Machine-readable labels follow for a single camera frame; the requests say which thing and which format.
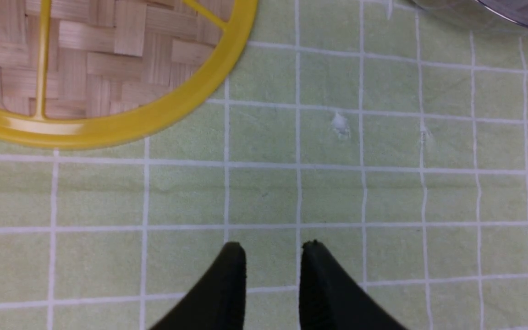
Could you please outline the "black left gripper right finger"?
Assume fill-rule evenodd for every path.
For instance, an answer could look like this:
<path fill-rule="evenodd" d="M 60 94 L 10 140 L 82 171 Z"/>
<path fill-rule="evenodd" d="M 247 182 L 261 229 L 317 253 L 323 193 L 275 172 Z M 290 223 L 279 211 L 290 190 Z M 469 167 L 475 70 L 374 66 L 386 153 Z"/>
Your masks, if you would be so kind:
<path fill-rule="evenodd" d="M 302 245 L 299 284 L 302 330 L 404 330 L 317 240 Z"/>

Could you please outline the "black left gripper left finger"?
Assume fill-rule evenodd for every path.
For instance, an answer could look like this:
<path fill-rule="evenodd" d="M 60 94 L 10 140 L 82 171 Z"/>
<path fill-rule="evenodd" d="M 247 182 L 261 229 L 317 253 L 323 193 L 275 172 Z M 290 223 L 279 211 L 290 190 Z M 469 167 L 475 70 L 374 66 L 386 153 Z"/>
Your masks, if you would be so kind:
<path fill-rule="evenodd" d="M 199 281 L 153 330 L 242 330 L 247 304 L 247 256 L 227 242 Z"/>

